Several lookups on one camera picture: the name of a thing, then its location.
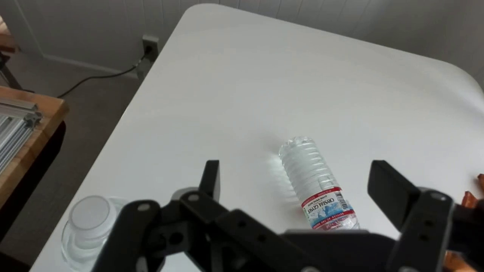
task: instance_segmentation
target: wooden shelf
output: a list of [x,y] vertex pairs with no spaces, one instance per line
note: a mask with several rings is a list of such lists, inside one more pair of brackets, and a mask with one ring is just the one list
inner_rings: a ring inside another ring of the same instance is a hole
[[15,191],[30,165],[39,156],[48,139],[60,126],[66,115],[66,104],[63,100],[31,92],[15,91],[0,86],[0,97],[13,100],[35,101],[42,120],[35,127],[27,142],[19,148],[10,163],[0,172],[0,209]]

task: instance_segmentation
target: plastic bottle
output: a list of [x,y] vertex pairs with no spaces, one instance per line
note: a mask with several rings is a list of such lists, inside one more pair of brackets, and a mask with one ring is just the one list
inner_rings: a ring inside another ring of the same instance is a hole
[[352,230],[358,219],[313,139],[289,139],[278,153],[311,228]]

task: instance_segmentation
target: gray carpet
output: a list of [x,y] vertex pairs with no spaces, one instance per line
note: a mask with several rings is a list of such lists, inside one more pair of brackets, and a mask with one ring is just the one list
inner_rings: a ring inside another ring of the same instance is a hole
[[[103,74],[21,55],[10,59],[9,68],[24,89],[45,95],[57,95],[83,77]],[[35,262],[137,85],[131,77],[92,80],[65,97],[69,114],[62,150],[0,243],[3,254],[27,265]]]

